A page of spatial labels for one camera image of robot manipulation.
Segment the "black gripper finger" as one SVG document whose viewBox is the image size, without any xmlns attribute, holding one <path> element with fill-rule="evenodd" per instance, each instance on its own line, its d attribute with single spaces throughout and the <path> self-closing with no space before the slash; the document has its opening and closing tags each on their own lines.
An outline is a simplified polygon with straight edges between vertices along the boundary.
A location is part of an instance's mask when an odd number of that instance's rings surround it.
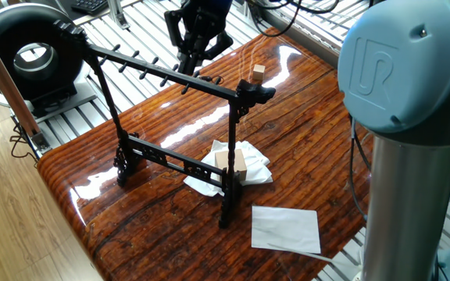
<svg viewBox="0 0 450 281">
<path fill-rule="evenodd" d="M 216 36 L 216 43 L 209 49 L 205 49 L 198 59 L 198 66 L 202 66 L 204 60 L 211 60 L 224 52 L 234 43 L 232 37 L 230 37 L 226 31 L 222 31 Z"/>
<path fill-rule="evenodd" d="M 166 25 L 173 46 L 178 48 L 179 73 L 191 75 L 197 64 L 195 43 L 198 33 L 194 32 L 197 12 L 177 9 L 164 12 Z"/>
</svg>

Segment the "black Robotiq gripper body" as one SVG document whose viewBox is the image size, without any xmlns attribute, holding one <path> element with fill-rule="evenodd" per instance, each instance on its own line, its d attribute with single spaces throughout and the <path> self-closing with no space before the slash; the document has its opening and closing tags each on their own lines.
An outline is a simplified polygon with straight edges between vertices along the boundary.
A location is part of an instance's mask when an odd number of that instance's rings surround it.
<svg viewBox="0 0 450 281">
<path fill-rule="evenodd" d="M 184 0 L 181 3 L 185 29 L 193 32 L 198 26 L 198 16 L 207 16 L 209 20 L 201 26 L 211 27 L 212 32 L 222 32 L 226 26 L 226 17 L 232 0 Z"/>
</svg>

